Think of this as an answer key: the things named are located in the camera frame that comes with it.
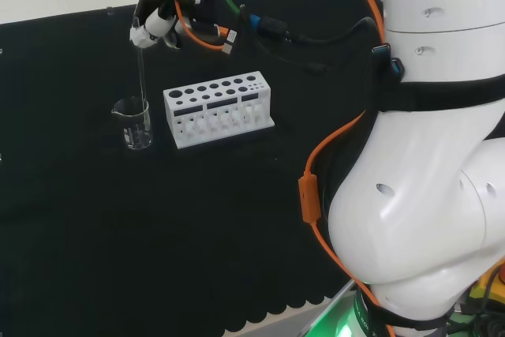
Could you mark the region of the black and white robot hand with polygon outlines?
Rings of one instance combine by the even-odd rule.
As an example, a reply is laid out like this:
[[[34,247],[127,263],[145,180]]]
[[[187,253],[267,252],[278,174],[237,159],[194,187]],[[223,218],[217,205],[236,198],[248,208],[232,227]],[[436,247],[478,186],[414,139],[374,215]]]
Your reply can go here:
[[[133,14],[129,40],[140,49],[154,46],[162,39],[175,50],[181,49],[181,37],[176,31],[178,16],[174,0],[139,0]]]

